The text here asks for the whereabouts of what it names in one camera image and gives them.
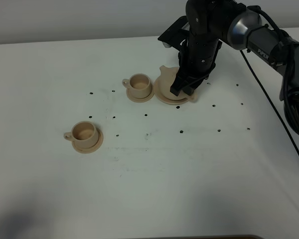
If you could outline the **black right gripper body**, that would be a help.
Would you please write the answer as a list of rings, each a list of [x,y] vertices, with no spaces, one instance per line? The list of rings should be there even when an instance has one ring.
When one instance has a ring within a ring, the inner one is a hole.
[[[202,82],[216,66],[215,60],[222,42],[213,33],[188,31],[185,45],[179,52],[177,82]]]

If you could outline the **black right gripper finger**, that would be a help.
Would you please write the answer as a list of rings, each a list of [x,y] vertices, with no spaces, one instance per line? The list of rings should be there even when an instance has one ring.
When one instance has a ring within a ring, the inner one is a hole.
[[[175,96],[179,96],[181,91],[183,91],[187,95],[191,95],[191,88],[189,87],[189,81],[187,78],[187,73],[184,70],[179,69],[174,82],[170,86],[170,92]]]
[[[193,95],[194,91],[202,84],[205,77],[200,78],[187,78],[185,80],[185,87],[183,87],[183,92],[187,95]]]

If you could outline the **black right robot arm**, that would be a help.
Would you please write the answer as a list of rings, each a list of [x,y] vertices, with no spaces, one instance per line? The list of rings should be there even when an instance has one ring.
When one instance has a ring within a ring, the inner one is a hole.
[[[299,42],[257,5],[233,0],[189,0],[189,34],[180,47],[180,68],[170,86],[176,96],[192,95],[215,67],[222,43],[255,53],[283,80],[280,100],[290,127],[299,135]]]

